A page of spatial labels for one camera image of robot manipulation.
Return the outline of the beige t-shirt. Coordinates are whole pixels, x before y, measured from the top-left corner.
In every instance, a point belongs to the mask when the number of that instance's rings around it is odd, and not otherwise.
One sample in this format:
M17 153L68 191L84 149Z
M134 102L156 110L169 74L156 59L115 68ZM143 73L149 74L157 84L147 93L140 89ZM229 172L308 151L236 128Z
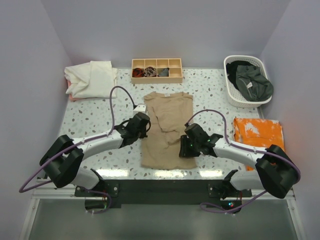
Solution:
M141 166L156 170L194 169L197 164L193 157L179 157L185 123L193 115L193 96L154 91L143 98L151 127L147 138L141 141Z

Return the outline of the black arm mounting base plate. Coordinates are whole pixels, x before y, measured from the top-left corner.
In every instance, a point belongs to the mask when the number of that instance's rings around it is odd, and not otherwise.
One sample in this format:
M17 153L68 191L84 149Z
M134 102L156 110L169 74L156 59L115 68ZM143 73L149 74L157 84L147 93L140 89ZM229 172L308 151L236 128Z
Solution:
M79 186L74 195L85 198L87 210L121 208L122 205L200 205L211 203L225 210L251 197L250 190L236 190L225 180L124 180L108 179L92 192Z

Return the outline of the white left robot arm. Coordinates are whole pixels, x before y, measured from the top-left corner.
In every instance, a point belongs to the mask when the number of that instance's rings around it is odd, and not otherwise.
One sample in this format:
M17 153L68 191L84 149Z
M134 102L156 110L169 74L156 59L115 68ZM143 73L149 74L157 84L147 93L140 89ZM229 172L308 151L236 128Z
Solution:
M94 189L103 179L95 170L81 167L83 160L99 153L132 145L147 136L151 127L149 116L143 112L116 125L111 133L83 138L59 136L39 165L57 188L73 184L88 190Z

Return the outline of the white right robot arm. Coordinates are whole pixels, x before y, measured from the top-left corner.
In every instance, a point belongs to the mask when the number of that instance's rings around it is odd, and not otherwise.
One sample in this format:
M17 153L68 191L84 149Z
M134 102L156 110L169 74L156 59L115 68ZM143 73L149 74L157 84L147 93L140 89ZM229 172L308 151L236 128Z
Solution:
M301 179L300 170L277 145L254 147L227 140L220 134L208 135L197 123L186 123L185 127L185 134L180 140L181 158L212 156L253 169L242 174L237 170L229 172L222 181L225 191L265 190L278 199L284 199Z

